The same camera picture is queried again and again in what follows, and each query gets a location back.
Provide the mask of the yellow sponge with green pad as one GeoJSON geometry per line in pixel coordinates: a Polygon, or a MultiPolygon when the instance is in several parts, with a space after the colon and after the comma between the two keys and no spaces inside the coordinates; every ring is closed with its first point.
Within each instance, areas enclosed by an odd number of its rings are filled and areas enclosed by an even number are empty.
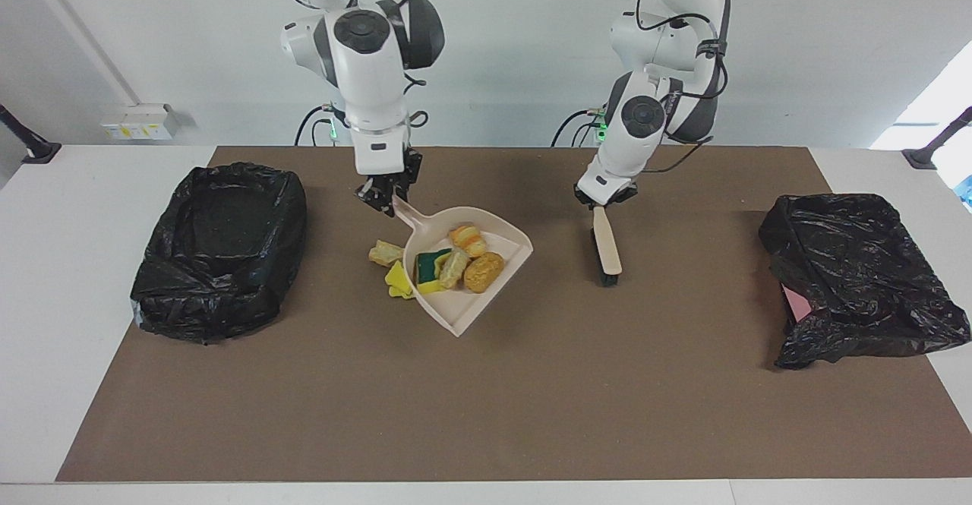
{"type": "Polygon", "coordinates": [[[451,248],[440,251],[420,253],[415,261],[415,290],[422,294],[431,294],[447,290],[440,281],[440,273],[447,259],[452,254],[451,248]]]}

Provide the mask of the striped orange bread roll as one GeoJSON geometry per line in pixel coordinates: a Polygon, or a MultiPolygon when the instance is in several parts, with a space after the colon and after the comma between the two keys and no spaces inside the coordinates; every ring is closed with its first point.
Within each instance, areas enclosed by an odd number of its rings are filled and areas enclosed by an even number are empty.
{"type": "Polygon", "coordinates": [[[473,225],[464,224],[451,229],[448,238],[454,248],[462,250],[469,258],[479,258],[488,252],[488,242],[483,238],[479,229],[473,225]]]}

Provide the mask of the white wall socket box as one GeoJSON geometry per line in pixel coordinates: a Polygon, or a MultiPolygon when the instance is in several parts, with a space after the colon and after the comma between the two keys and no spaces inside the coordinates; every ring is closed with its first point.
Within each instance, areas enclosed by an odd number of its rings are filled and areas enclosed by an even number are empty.
{"type": "Polygon", "coordinates": [[[167,104],[139,104],[108,114],[99,123],[111,140],[173,140],[180,124],[167,104]]]}

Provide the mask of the black clamp stand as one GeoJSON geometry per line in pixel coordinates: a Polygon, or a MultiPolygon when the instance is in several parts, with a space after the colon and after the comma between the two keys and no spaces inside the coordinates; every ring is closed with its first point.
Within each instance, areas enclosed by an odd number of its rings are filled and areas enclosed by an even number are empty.
{"type": "Polygon", "coordinates": [[[947,127],[944,127],[926,146],[919,149],[905,149],[901,155],[912,169],[937,170],[934,165],[933,156],[935,152],[944,147],[952,136],[955,136],[962,128],[967,128],[972,123],[972,105],[968,106],[952,120],[947,127]]]}
{"type": "Polygon", "coordinates": [[[45,165],[62,148],[62,143],[48,141],[33,129],[21,124],[3,104],[0,104],[0,123],[24,143],[27,149],[27,155],[22,159],[24,165],[45,165]]]}

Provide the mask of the round brown bun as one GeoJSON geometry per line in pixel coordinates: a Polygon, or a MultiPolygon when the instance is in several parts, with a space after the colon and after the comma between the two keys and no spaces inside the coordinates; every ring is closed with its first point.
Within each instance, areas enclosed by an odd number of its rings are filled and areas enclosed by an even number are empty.
{"type": "Polygon", "coordinates": [[[464,286],[469,291],[481,294],[486,292],[506,267],[506,260],[498,253],[487,251],[472,260],[464,270],[464,286]]]}

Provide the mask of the beige plastic dustpan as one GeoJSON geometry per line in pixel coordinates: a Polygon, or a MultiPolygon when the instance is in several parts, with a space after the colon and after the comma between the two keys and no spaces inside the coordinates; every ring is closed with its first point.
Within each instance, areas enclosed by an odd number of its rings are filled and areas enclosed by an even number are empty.
{"type": "Polygon", "coordinates": [[[476,207],[451,207],[427,216],[395,196],[393,211],[411,228],[411,235],[404,245],[402,266],[414,298],[434,321],[454,336],[461,336],[475,322],[534,252],[532,241],[524,231],[476,207]],[[503,257],[506,263],[503,272],[482,293],[459,287],[458,290],[423,294],[415,280],[418,256],[451,248],[453,243],[449,232],[461,225],[472,225],[478,229],[490,250],[503,257]]]}

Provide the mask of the black bag over pink bin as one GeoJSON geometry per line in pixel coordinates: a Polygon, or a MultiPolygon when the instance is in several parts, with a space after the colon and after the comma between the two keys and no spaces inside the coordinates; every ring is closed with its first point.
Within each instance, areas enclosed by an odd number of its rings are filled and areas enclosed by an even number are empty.
{"type": "Polygon", "coordinates": [[[775,367],[844,357],[911,357],[967,345],[972,323],[878,194],[780,196],[758,238],[771,273],[805,298],[789,314],[775,367]]]}

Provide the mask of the black bag-lined bin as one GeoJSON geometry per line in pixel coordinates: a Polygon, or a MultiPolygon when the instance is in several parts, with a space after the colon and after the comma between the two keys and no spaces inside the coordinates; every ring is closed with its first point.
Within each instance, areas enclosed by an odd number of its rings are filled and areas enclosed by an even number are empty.
{"type": "Polygon", "coordinates": [[[157,220],[131,290],[133,323],[209,345],[280,314],[307,241],[298,174],[236,162],[194,167],[157,220]]]}

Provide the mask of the beige hand brush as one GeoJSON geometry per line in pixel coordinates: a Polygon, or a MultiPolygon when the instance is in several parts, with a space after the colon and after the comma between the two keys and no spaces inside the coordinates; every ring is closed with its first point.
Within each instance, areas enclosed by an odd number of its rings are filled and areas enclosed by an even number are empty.
{"type": "Polygon", "coordinates": [[[592,208],[592,239],[600,267],[600,284],[605,288],[612,287],[618,283],[623,267],[611,222],[603,205],[594,205],[592,208]]]}

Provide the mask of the pale ridged bread piece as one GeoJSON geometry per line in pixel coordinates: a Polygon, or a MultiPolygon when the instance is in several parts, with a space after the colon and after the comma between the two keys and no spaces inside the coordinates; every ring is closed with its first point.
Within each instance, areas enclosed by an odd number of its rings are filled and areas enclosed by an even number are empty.
{"type": "Polygon", "coordinates": [[[438,282],[444,289],[454,289],[464,276],[466,267],[471,263],[471,257],[462,249],[453,248],[442,260],[438,282]]]}

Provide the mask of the brown table mat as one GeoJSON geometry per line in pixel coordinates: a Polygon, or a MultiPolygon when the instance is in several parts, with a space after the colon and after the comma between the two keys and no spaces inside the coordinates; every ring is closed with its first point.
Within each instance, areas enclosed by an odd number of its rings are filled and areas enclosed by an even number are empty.
{"type": "Polygon", "coordinates": [[[805,149],[709,147],[611,210],[597,283],[573,183],[590,150],[428,148],[411,200],[473,205],[535,251],[456,338],[368,262],[409,229],[348,149],[223,147],[298,174],[309,224],[276,321],[199,346],[128,329],[59,481],[965,478],[972,433],[926,357],[773,367],[784,302],[757,235],[828,185],[805,149]]]}

